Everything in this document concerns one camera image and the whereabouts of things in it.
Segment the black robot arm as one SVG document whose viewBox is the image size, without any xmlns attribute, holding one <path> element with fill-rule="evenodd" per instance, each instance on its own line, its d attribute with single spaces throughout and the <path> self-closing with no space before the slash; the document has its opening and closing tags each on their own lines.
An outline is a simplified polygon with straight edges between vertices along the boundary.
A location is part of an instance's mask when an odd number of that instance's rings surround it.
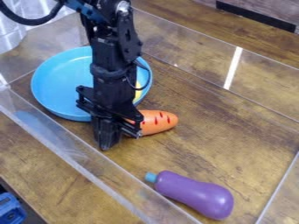
<svg viewBox="0 0 299 224">
<path fill-rule="evenodd" d="M 143 66 L 143 42 L 138 37 L 131 0 L 55 0 L 50 14 L 26 18 L 15 14 L 4 0 L 0 12 L 22 25 L 43 25 L 68 7 L 80 14 L 92 50 L 90 72 L 94 86 L 76 87 L 76 106 L 90 113 L 94 137 L 102 150 L 115 146 L 123 135 L 142 136 L 144 116 L 134 105 L 136 73 Z"/>
</svg>

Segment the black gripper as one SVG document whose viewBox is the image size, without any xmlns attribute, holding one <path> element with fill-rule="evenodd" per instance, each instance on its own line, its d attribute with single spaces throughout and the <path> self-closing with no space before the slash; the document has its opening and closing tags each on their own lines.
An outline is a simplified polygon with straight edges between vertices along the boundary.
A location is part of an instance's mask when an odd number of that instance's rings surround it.
<svg viewBox="0 0 299 224">
<path fill-rule="evenodd" d="M 94 137 L 98 147 L 107 151 L 119 143 L 122 137 L 118 122 L 111 117 L 122 117 L 136 123 L 144 120 L 134 104 L 136 65 L 110 72 L 92 64 L 90 71 L 94 77 L 94 87 L 76 87 L 78 107 L 94 115 L 91 117 Z M 128 120 L 120 122 L 122 131 L 132 138 L 139 138 L 142 129 Z"/>
</svg>

